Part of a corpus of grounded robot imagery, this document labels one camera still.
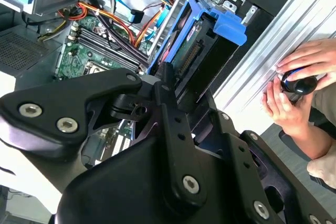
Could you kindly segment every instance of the green circuit board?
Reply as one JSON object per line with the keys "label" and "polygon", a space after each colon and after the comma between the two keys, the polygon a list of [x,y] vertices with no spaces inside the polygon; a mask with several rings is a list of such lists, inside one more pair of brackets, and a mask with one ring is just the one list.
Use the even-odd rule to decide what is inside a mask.
{"label": "green circuit board", "polygon": [[177,76],[180,76],[184,73],[186,68],[195,57],[197,50],[199,50],[196,37],[201,29],[202,20],[196,21],[190,29],[185,40],[182,42],[179,50],[176,52],[176,55],[172,61],[172,65],[174,66],[174,71]]}
{"label": "green circuit board", "polygon": [[91,63],[101,70],[121,68],[122,66],[90,49],[76,43],[68,42],[64,49],[63,58],[58,68],[57,77],[70,79],[91,73],[88,63]]}
{"label": "green circuit board", "polygon": [[[96,34],[105,34],[105,29],[96,17],[86,17],[77,22],[74,22],[75,27],[82,27]],[[127,38],[126,31],[118,26],[113,26],[116,32],[122,37]],[[151,46],[151,42],[143,42],[139,46],[139,50],[146,53],[146,50]],[[123,67],[118,62],[107,58],[96,51],[80,45],[76,41],[67,40],[64,44],[62,55],[60,56],[60,62],[56,70],[56,79],[70,79],[79,77],[85,74],[94,73],[97,71],[104,71],[108,69],[115,69]]]}

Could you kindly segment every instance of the hand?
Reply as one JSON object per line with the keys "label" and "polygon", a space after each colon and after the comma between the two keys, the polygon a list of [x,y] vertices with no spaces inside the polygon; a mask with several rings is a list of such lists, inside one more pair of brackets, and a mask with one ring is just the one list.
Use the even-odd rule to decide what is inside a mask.
{"label": "hand", "polygon": [[305,95],[296,105],[292,105],[287,96],[281,93],[280,79],[276,77],[274,82],[267,84],[267,93],[262,96],[262,106],[287,135],[295,136],[308,127],[312,98],[312,93]]}
{"label": "hand", "polygon": [[316,90],[336,82],[336,38],[302,44],[294,53],[278,64],[277,71],[285,73],[301,67],[306,68],[291,74],[288,77],[289,81],[326,73],[319,80]]}
{"label": "hand", "polygon": [[307,171],[311,176],[323,179],[328,186],[336,189],[336,141],[325,156],[308,163]]}

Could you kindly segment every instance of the finger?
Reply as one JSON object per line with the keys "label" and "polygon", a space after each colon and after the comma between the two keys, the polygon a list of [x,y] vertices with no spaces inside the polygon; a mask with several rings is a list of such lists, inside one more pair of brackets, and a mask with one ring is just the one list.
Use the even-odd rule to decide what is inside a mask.
{"label": "finger", "polygon": [[278,116],[280,114],[279,109],[275,103],[274,93],[273,93],[273,82],[267,84],[267,104],[273,112],[273,116]]}
{"label": "finger", "polygon": [[299,79],[303,79],[309,76],[317,76],[319,74],[327,73],[332,71],[332,65],[328,63],[318,63],[306,68],[303,68],[295,73],[292,73],[287,80],[288,81],[296,81]]}
{"label": "finger", "polygon": [[264,111],[266,112],[266,114],[269,117],[273,117],[273,112],[272,112],[272,110],[269,108],[269,106],[267,104],[267,96],[266,96],[266,94],[262,95],[261,103],[262,103],[262,107],[263,107]]}
{"label": "finger", "polygon": [[324,179],[325,172],[320,163],[318,159],[310,161],[307,165],[307,172],[313,177]]}
{"label": "finger", "polygon": [[301,57],[294,59],[282,65],[281,67],[278,67],[277,71],[279,73],[285,73],[293,69],[302,68],[302,67],[309,66],[315,63],[324,62],[326,60],[327,60],[327,55],[323,54],[321,51],[317,51],[310,55],[302,55]]}
{"label": "finger", "polygon": [[317,84],[317,87],[315,90],[320,90],[320,89],[323,89],[331,84],[333,84],[334,82],[336,82],[336,76],[331,76],[329,74],[326,74],[325,76],[323,76],[318,84]]}
{"label": "finger", "polygon": [[284,93],[280,94],[280,100],[284,111],[288,113],[293,110],[294,106],[291,104],[288,97]]}
{"label": "finger", "polygon": [[279,109],[279,113],[283,114],[285,111],[283,110],[282,102],[280,100],[280,96],[279,96],[280,93],[281,93],[280,79],[278,77],[275,77],[274,81],[273,81],[274,100],[275,100],[275,104],[277,105],[277,107]]}
{"label": "finger", "polygon": [[303,48],[303,49],[300,49],[298,51],[295,51],[293,52],[291,55],[287,56],[285,59],[283,59],[280,63],[278,63],[278,67],[279,69],[282,70],[283,66],[296,60],[296,59],[299,59],[303,56],[307,56],[307,55],[313,55],[313,54],[316,54],[318,52],[320,52],[322,49],[320,48]]}
{"label": "finger", "polygon": [[302,96],[301,99],[297,102],[297,106],[300,108],[307,108],[307,107],[310,108],[313,97],[314,97],[314,93],[310,93],[310,94]]}
{"label": "finger", "polygon": [[306,42],[306,43],[303,43],[302,45],[300,45],[297,49],[303,49],[303,48],[308,48],[308,47],[316,47],[316,46],[319,46],[322,44],[322,40],[313,40],[313,41],[309,41],[309,42]]}

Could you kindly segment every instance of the black plastic bracket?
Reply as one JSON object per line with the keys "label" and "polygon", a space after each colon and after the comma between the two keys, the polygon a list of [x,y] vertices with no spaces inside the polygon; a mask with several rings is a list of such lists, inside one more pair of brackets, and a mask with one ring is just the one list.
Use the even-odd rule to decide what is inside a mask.
{"label": "black plastic bracket", "polygon": [[[120,94],[137,93],[142,81],[132,71],[116,69],[9,93],[0,98],[0,139],[6,144],[46,158],[67,159],[77,154],[89,134],[115,125],[110,102]],[[23,104],[36,104],[42,113],[23,116]],[[62,118],[78,125],[72,133],[58,129]]]}
{"label": "black plastic bracket", "polygon": [[175,211],[189,214],[206,201],[189,124],[185,113],[177,109],[174,91],[165,82],[157,82],[154,93],[160,113],[157,133],[161,139],[162,163],[167,165],[164,197]]}

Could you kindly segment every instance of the hex bolt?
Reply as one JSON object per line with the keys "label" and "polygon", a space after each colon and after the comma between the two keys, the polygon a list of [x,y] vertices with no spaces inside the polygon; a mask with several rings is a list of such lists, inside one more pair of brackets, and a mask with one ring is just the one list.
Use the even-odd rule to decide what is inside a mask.
{"label": "hex bolt", "polygon": [[199,186],[200,185],[198,184],[197,180],[194,177],[189,176],[189,175],[184,176],[182,182],[183,182],[184,188],[189,193],[191,193],[191,194],[197,194],[199,192],[199,190],[200,190]]}
{"label": "hex bolt", "polygon": [[73,133],[78,129],[78,123],[72,118],[61,118],[56,126],[63,133]]}
{"label": "hex bolt", "polygon": [[130,79],[131,81],[136,81],[136,77],[134,77],[134,76],[131,75],[131,74],[128,74],[128,75],[127,75],[127,78]]}
{"label": "hex bolt", "polygon": [[35,118],[42,114],[42,109],[37,104],[26,103],[20,106],[19,112],[22,116],[27,118]]}
{"label": "hex bolt", "polygon": [[254,201],[253,203],[255,211],[265,220],[269,218],[269,212],[265,205],[261,203],[260,201]]}
{"label": "hex bolt", "polygon": [[310,219],[310,222],[311,222],[312,224],[321,224],[321,222],[319,221],[319,219],[316,218],[314,215],[310,215],[310,216],[309,216],[309,219]]}
{"label": "hex bolt", "polygon": [[254,134],[254,133],[251,133],[250,134],[250,136],[255,140],[255,141],[257,141],[258,140],[258,137],[257,137],[257,135],[256,134]]}
{"label": "hex bolt", "polygon": [[230,120],[229,116],[225,113],[222,113],[222,116],[224,117],[225,120]]}

